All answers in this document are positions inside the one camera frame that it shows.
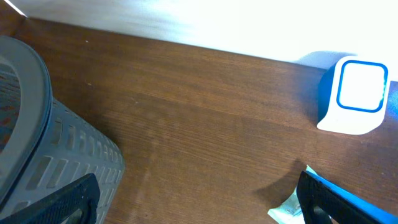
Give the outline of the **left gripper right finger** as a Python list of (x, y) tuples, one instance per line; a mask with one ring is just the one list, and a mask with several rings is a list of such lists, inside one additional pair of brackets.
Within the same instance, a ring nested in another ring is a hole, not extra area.
[(397, 223), (396, 216), (309, 171), (300, 174), (297, 197), (305, 223)]

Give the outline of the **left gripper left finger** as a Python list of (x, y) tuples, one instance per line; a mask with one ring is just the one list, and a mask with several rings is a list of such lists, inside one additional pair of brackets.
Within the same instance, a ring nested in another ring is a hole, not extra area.
[(1, 224), (62, 223), (76, 211), (76, 223), (96, 223), (100, 188), (92, 173), (58, 189), (32, 205), (4, 218)]

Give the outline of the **teal wet wipes pack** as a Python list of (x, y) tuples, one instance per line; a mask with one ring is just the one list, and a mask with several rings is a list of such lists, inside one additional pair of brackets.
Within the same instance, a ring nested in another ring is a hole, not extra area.
[(278, 224), (305, 224), (297, 196), (297, 188), (278, 207), (269, 209), (267, 214)]

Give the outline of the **grey plastic basket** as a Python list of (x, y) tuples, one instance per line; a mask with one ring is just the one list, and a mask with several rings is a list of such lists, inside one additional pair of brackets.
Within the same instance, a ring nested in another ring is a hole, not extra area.
[(1, 37), (1, 217), (94, 174), (103, 223), (125, 170), (117, 145), (52, 94), (38, 53)]

